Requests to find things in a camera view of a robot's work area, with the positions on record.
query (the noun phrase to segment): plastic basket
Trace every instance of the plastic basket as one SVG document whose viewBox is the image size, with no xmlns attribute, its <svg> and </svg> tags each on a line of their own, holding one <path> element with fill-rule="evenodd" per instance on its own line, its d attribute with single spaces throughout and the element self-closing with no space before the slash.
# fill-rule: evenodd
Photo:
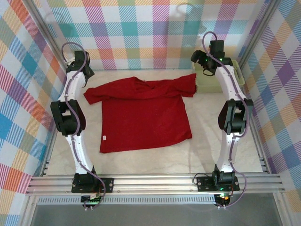
<svg viewBox="0 0 301 226">
<path fill-rule="evenodd" d="M 235 78 L 238 81 L 238 85 L 242 87 L 245 84 L 245 79 L 241 73 L 238 62 L 232 60 L 234 67 Z M 197 74 L 196 85 L 197 93 L 220 93 L 222 88 L 219 81 L 215 76 L 206 76 L 203 74 L 203 67 L 200 64 L 192 63 L 192 68 Z"/>
</svg>

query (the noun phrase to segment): red t-shirt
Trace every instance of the red t-shirt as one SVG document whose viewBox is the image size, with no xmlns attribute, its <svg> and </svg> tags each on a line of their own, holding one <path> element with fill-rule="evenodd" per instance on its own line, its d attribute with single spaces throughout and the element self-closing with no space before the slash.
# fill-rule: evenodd
<svg viewBox="0 0 301 226">
<path fill-rule="evenodd" d="M 192 138 L 182 97 L 196 92 L 196 74 L 178 79 L 121 79 L 84 93 L 90 104 L 102 101 L 100 152 L 164 147 Z"/>
</svg>

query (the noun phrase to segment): metal grille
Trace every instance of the metal grille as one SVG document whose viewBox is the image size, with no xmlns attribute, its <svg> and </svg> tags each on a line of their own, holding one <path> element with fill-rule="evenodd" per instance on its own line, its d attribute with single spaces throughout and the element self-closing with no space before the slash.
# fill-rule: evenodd
<svg viewBox="0 0 301 226">
<path fill-rule="evenodd" d="M 107 195 L 102 204 L 212 204 L 214 195 Z M 80 196 L 43 196 L 38 205 L 72 205 L 81 204 Z"/>
</svg>

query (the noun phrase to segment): colorful plaid wall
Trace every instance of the colorful plaid wall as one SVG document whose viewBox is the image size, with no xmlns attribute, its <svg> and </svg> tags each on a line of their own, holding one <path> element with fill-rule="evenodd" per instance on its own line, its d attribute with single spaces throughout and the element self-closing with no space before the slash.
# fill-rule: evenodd
<svg viewBox="0 0 301 226">
<path fill-rule="evenodd" d="M 282 0 L 248 64 L 246 88 L 273 173 L 301 225 L 301 0 Z"/>
<path fill-rule="evenodd" d="M 53 131 L 64 71 L 21 0 L 0 6 L 0 226 L 17 224 Z"/>
<path fill-rule="evenodd" d="M 245 53 L 246 48 L 248 47 L 248 45 L 250 44 L 250 41 L 252 39 L 252 37 L 254 36 L 256 30 L 258 29 L 259 25 L 260 25 L 260 21 L 262 20 L 262 18 L 264 17 L 264 13 L 266 12 L 269 3 L 271 2 L 271 0 L 265 0 L 258 15 L 256 20 L 254 21 L 254 24 L 244 42 L 244 45 L 242 46 L 239 55 L 238 55 L 238 61 L 240 60 L 240 58 L 243 56 L 243 54 Z"/>
<path fill-rule="evenodd" d="M 34 1 L 57 38 L 50 17 L 39 0 Z M 224 39 L 226 53 L 236 58 L 243 34 L 255 22 L 253 9 L 263 2 L 48 0 L 67 41 L 81 44 L 90 53 L 93 69 L 108 70 L 190 68 L 190 57 L 201 45 L 198 34 L 207 31 Z"/>
</svg>

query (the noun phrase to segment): purple cable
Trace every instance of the purple cable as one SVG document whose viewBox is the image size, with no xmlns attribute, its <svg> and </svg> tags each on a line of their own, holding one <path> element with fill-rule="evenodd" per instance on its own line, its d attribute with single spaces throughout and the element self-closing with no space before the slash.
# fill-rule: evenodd
<svg viewBox="0 0 301 226">
<path fill-rule="evenodd" d="M 90 170 L 88 170 L 82 163 L 81 163 L 81 160 L 79 159 L 77 153 L 76 153 L 76 147 L 75 147 L 75 142 L 74 142 L 74 136 L 79 132 L 79 127 L 80 127 L 80 121 L 79 121 L 79 116 L 76 114 L 75 110 L 71 107 L 71 105 L 68 103 L 68 90 L 69 90 L 69 86 L 71 84 L 71 82 L 73 81 L 73 79 L 81 72 L 81 70 L 84 68 L 84 66 L 86 65 L 86 62 L 87 62 L 87 54 L 84 50 L 84 48 L 82 48 L 79 44 L 75 43 L 75 42 L 72 42 L 72 41 L 69 41 L 69 42 L 66 42 L 62 45 L 62 55 L 63 55 L 63 58 L 64 58 L 64 61 L 66 62 L 66 58 L 63 54 L 63 48 L 65 45 L 68 45 L 68 44 L 73 44 L 73 45 L 76 45 L 78 47 L 80 47 L 83 52 L 84 52 L 84 56 L 85 56 L 85 59 L 84 59 L 84 63 L 83 65 L 75 72 L 75 74 L 72 76 L 72 78 L 69 80 L 69 82 L 67 83 L 67 86 L 66 86 L 66 92 L 65 92 L 65 102 L 68 106 L 68 108 L 70 109 L 70 111 L 73 113 L 73 115 L 75 116 L 76 118 L 76 122 L 77 122 L 77 128 L 76 128 L 76 131 L 71 135 L 71 141 L 72 141 L 72 147 L 73 147 L 73 153 L 75 155 L 75 158 L 77 160 L 77 162 L 79 163 L 79 165 L 89 174 L 91 174 L 93 177 L 95 177 L 96 179 L 98 179 L 100 181 L 100 183 L 103 185 L 103 196 L 102 198 L 100 199 L 100 201 L 94 206 L 94 209 L 96 209 L 100 203 L 103 201 L 104 197 L 105 197 L 105 184 L 103 182 L 103 180 L 101 178 L 99 178 L 96 174 L 92 173 Z M 86 206 L 86 202 L 84 202 L 84 207 L 85 207 L 85 210 L 88 209 L 88 207 Z"/>
<path fill-rule="evenodd" d="M 232 138 L 232 142 L 231 142 L 231 146 L 230 146 L 230 154 L 229 154 L 229 161 L 230 161 L 230 166 L 232 167 L 232 169 L 234 170 L 235 173 L 237 174 L 240 174 L 242 175 L 242 177 L 244 178 L 245 180 L 245 187 L 242 191 L 242 193 L 240 194 L 239 198 L 233 202 L 232 204 L 228 205 L 227 207 L 230 207 L 230 206 L 233 206 L 235 203 L 237 203 L 241 197 L 244 195 L 244 193 L 246 192 L 246 187 L 247 187 L 247 179 L 246 179 L 246 176 L 243 174 L 243 173 L 240 173 L 238 172 L 234 166 L 233 166 L 233 163 L 232 163 L 232 152 L 233 152 L 233 147 L 234 147 L 234 143 L 236 141 L 236 138 L 241 138 L 241 137 L 244 137 L 248 131 L 248 127 L 249 127 L 249 109 L 246 105 L 246 102 L 245 100 L 240 96 L 239 92 L 238 92 L 238 89 L 236 87 L 236 84 L 235 84 L 235 81 L 234 81 L 234 78 L 232 77 L 232 74 L 230 73 L 230 71 L 227 69 L 227 67 L 221 62 L 219 61 L 218 59 L 214 58 L 209 52 L 208 50 L 206 49 L 206 46 L 205 46 L 205 37 L 206 35 L 208 34 L 213 34 L 215 36 L 215 40 L 217 40 L 217 36 L 214 32 L 206 32 L 203 36 L 203 40 L 202 40 L 202 44 L 203 44 L 203 48 L 204 48 L 204 51 L 207 53 L 207 55 L 213 59 L 214 61 L 218 62 L 225 70 L 226 72 L 228 73 L 228 76 L 230 77 L 231 81 L 232 81 L 232 84 L 233 84 L 233 87 L 234 87 L 234 90 L 236 92 L 236 95 L 238 96 L 238 98 L 241 100 L 241 102 L 243 103 L 244 107 L 245 107 L 245 110 L 246 110 L 246 128 L 245 128 L 245 131 L 242 135 L 236 135 L 236 136 L 233 136 Z"/>
</svg>

